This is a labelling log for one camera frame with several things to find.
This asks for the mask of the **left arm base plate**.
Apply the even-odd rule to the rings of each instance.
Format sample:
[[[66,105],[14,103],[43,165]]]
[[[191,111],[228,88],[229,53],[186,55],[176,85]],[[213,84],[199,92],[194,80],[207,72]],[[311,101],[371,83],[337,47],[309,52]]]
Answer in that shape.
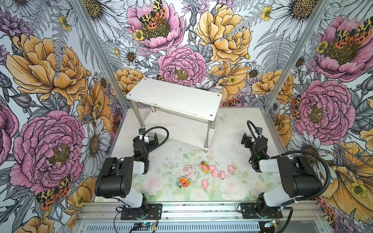
[[[161,220],[163,205],[160,203],[147,204],[139,208],[124,207],[121,220]]]

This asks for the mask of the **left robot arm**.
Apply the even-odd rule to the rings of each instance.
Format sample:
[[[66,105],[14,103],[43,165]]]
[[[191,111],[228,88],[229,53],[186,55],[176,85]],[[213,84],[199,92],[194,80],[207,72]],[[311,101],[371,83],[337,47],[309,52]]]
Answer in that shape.
[[[157,135],[133,139],[134,155],[105,159],[94,186],[97,197],[116,199],[123,204],[125,220],[144,219],[148,214],[147,199],[132,187],[134,175],[145,175],[149,170],[149,152],[159,145]]]

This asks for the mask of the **pink bear yellow flower toy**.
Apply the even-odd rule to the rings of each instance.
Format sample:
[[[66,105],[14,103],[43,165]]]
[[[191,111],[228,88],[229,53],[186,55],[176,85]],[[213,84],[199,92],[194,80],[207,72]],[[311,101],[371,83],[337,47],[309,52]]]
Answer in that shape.
[[[207,162],[201,162],[199,167],[202,169],[203,172],[208,173],[210,172],[209,164]]]

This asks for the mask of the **white hooded pink doll toy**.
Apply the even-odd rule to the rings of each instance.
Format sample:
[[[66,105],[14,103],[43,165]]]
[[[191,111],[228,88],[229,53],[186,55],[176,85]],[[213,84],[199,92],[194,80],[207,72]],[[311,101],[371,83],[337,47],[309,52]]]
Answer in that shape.
[[[195,169],[194,169],[192,166],[187,165],[187,166],[185,167],[184,172],[185,172],[185,174],[186,174],[187,176],[189,176],[189,175],[193,175],[193,174],[195,173]]]

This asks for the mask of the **pink bear orange donut toy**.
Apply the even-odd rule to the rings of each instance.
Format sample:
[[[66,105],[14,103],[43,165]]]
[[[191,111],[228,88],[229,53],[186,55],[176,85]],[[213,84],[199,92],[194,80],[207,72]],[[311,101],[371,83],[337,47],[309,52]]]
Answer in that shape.
[[[189,181],[188,181],[187,177],[183,177],[179,180],[179,185],[178,185],[179,188],[185,188],[185,187],[188,187],[188,186],[189,186]]]

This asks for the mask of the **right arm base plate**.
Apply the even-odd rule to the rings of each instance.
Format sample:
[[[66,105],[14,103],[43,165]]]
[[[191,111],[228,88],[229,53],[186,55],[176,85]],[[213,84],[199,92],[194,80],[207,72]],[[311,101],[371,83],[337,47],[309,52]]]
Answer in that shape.
[[[283,218],[280,208],[259,207],[256,203],[240,203],[238,208],[244,219]]]

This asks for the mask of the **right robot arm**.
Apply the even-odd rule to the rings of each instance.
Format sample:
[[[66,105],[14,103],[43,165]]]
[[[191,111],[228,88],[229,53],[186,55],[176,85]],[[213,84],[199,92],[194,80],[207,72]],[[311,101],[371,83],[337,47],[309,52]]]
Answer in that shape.
[[[255,214],[258,218],[282,217],[282,207],[302,198],[313,199],[324,190],[306,157],[269,157],[263,153],[267,150],[267,142],[265,137],[253,138],[247,134],[242,136],[241,144],[251,152],[249,163],[252,169],[257,173],[277,173],[281,181],[278,187],[259,194],[255,204],[241,204],[244,218]]]

